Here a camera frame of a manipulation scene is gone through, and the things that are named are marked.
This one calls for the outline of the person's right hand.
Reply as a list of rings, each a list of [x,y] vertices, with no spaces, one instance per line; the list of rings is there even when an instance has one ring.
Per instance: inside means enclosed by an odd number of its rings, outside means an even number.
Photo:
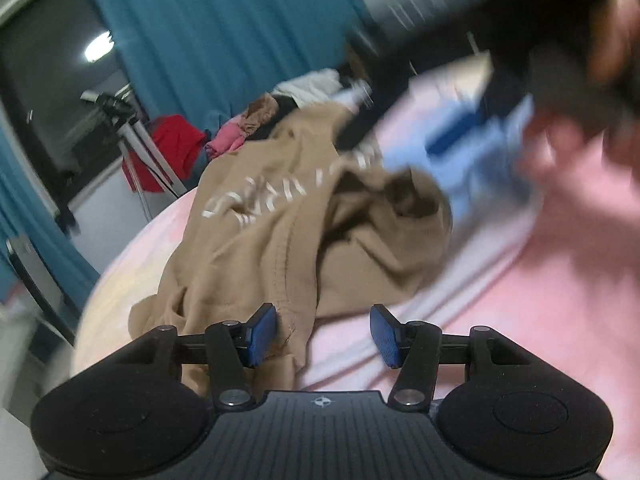
[[[612,84],[639,53],[639,0],[610,0],[592,19],[588,75],[596,84]],[[537,110],[524,129],[524,139],[543,138],[555,163],[566,165],[600,136],[603,156],[639,180],[639,127],[620,132],[589,128],[554,110]]]

